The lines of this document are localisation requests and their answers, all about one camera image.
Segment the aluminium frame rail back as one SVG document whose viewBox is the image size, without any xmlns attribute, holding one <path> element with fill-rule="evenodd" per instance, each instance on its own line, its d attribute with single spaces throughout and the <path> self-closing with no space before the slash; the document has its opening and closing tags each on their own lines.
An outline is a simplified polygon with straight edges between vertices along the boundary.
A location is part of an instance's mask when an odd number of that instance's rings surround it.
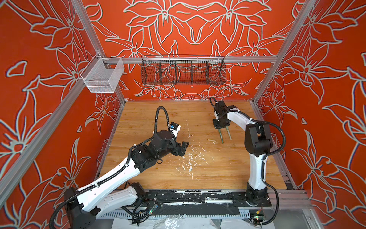
<svg viewBox="0 0 366 229">
<path fill-rule="evenodd" d="M 143 61 L 224 61 L 225 63 L 275 63 L 276 56 L 242 56 L 242 57 L 223 57 L 223 56 L 188 56 L 188 57 L 114 57 L 102 58 L 105 64 L 116 65 L 119 61 L 123 64 L 140 64 Z"/>
</svg>

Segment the clear plastic bin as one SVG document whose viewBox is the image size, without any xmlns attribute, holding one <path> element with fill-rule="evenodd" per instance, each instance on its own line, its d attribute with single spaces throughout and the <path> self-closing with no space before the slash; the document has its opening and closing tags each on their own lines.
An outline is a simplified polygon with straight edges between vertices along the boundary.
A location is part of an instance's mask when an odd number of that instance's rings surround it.
<svg viewBox="0 0 366 229">
<path fill-rule="evenodd" d="M 91 93 L 114 93 L 124 73 L 122 58 L 103 58 L 97 53 L 81 73 Z"/>
</svg>

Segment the aluminium frame rail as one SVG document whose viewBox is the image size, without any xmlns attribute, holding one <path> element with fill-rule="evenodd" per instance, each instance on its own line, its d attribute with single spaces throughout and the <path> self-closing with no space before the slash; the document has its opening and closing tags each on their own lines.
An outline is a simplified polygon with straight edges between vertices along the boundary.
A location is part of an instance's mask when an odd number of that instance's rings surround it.
<svg viewBox="0 0 366 229">
<path fill-rule="evenodd" d="M 314 7 L 316 1 L 305 1 L 304 5 L 302 6 L 298 16 L 296 17 L 287 37 L 285 38 L 277 56 L 276 61 L 272 63 L 271 67 L 269 68 L 266 76 L 264 77 L 263 81 L 261 82 L 261 85 L 259 89 L 257 90 L 253 100 L 252 104 L 258 104 L 260 98 L 264 94 L 267 86 L 270 84 L 271 79 L 274 77 L 276 71 L 280 67 L 283 59 L 285 58 L 287 52 L 290 49 L 290 46 L 292 42 L 294 41 L 295 37 L 299 33 L 302 25 L 304 24 L 305 19 L 308 17 L 311 9 Z"/>
<path fill-rule="evenodd" d="M 275 63 L 276 56 L 242 56 L 242 57 L 223 57 L 223 56 L 188 56 L 188 57 L 114 57 L 102 58 L 105 64 L 116 65 L 119 61 L 123 64 L 140 64 L 143 61 L 224 61 L 225 63 Z"/>
<path fill-rule="evenodd" d="M 94 51 L 1 49 L 1 204 L 27 171 L 26 187 L 43 182 L 68 159 L 63 144 L 91 141 L 92 157 L 112 126 L 105 98 L 80 78 Z"/>
</svg>

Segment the aluminium frame rail left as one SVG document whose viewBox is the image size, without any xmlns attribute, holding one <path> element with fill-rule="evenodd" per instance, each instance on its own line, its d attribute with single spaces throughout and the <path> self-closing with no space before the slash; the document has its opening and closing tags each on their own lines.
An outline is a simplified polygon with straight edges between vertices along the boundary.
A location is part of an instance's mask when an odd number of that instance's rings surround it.
<svg viewBox="0 0 366 229">
<path fill-rule="evenodd" d="M 92 157 L 112 126 L 105 98 L 80 78 L 94 51 L 1 49 L 1 204 L 27 171 L 26 187 L 43 182 L 68 159 L 63 144 L 91 141 Z"/>
</svg>

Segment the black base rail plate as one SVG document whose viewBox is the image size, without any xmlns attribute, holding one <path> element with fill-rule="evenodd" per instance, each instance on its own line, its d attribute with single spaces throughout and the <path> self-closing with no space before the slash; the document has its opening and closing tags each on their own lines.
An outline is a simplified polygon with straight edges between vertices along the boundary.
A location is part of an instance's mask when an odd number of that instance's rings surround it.
<svg viewBox="0 0 366 229">
<path fill-rule="evenodd" d="M 151 189 L 146 190 L 145 197 L 152 206 L 154 203 L 171 205 L 193 204 L 228 204 L 235 207 L 272 207 L 273 204 L 268 196 L 258 204 L 249 204 L 245 190 L 201 190 L 201 189 Z"/>
</svg>

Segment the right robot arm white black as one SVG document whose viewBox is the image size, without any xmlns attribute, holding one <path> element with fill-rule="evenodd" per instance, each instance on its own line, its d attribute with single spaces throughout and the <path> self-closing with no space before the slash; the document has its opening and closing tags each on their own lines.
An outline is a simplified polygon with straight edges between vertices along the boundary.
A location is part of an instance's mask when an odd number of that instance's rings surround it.
<svg viewBox="0 0 366 229">
<path fill-rule="evenodd" d="M 270 140 L 270 128 L 246 113 L 240 111 L 236 106 L 227 106 L 224 101 L 210 99 L 215 118 L 213 126 L 215 129 L 227 129 L 233 122 L 245 131 L 245 148 L 250 156 L 250 176 L 246 188 L 246 201 L 251 206 L 256 206 L 267 197 L 266 185 L 266 155 L 270 153 L 273 146 Z"/>
</svg>

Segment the light green pen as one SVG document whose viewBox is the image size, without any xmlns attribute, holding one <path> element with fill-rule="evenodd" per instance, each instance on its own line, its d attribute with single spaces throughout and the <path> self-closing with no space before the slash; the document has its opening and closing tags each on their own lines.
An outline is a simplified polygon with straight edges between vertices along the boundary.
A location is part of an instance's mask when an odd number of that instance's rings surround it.
<svg viewBox="0 0 366 229">
<path fill-rule="evenodd" d="M 227 133 L 228 133 L 229 139 L 230 139 L 230 140 L 232 140 L 232 136 L 231 136 L 231 133 L 230 133 L 229 127 L 226 127 L 226 130 L 227 130 Z"/>
</svg>

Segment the dark green pen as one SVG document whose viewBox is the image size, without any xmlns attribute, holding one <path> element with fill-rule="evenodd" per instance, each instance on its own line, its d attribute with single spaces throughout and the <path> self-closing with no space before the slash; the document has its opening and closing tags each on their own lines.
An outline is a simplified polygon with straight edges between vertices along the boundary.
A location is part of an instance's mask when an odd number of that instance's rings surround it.
<svg viewBox="0 0 366 229">
<path fill-rule="evenodd" d="M 221 129 L 218 129 L 218 133 L 220 135 L 221 143 L 223 144 L 224 143 L 224 139 L 223 139 L 223 135 L 222 135 Z"/>
</svg>

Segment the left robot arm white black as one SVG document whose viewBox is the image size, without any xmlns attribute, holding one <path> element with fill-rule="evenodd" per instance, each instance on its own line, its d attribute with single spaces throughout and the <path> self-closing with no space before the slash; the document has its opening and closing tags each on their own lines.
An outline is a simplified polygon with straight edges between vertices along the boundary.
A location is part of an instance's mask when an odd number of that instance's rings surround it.
<svg viewBox="0 0 366 229">
<path fill-rule="evenodd" d="M 176 135 L 175 132 L 161 130 L 144 142 L 132 146 L 127 158 L 96 181 L 80 189 L 68 189 L 64 198 L 70 227 L 86 229 L 102 214 L 135 203 L 143 195 L 139 184 L 131 185 L 126 191 L 112 192 L 155 166 L 164 156 L 184 156 L 189 142 L 177 142 Z"/>
</svg>

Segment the aluminium frame rail right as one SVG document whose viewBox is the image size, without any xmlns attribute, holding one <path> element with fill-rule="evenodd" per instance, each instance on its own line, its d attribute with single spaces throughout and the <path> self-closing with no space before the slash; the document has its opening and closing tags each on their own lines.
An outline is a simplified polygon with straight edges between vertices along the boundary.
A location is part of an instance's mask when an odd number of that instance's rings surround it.
<svg viewBox="0 0 366 229">
<path fill-rule="evenodd" d="M 287 37 L 285 38 L 277 56 L 276 61 L 272 63 L 271 67 L 269 68 L 266 76 L 264 77 L 263 81 L 261 82 L 261 85 L 259 89 L 257 90 L 253 100 L 252 104 L 258 104 L 260 98 L 264 94 L 267 86 L 270 84 L 271 79 L 274 77 L 276 71 L 280 67 L 283 59 L 285 58 L 287 52 L 290 49 L 290 46 L 292 42 L 294 41 L 295 37 L 299 33 L 302 25 L 304 24 L 305 19 L 308 17 L 311 9 L 314 7 L 316 1 L 305 1 L 304 5 L 302 6 L 298 16 L 296 17 Z"/>
</svg>

